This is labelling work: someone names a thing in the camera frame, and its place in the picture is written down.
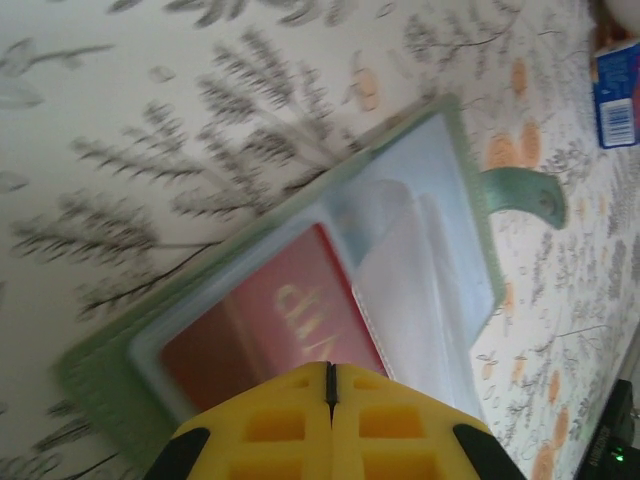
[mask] yellow object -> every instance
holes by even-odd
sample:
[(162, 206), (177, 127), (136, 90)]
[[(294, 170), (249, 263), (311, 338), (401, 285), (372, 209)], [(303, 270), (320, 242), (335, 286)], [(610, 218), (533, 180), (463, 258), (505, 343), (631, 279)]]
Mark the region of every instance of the yellow object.
[(509, 461), (475, 418), (368, 370), (310, 363), (186, 422), (145, 479), (479, 479), (457, 425)]

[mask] blue package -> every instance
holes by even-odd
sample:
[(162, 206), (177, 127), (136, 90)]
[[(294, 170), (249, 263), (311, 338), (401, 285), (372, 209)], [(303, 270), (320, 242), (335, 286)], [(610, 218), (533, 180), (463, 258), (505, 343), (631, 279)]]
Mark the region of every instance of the blue package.
[(595, 61), (593, 97), (600, 146), (640, 143), (640, 42), (600, 50)]

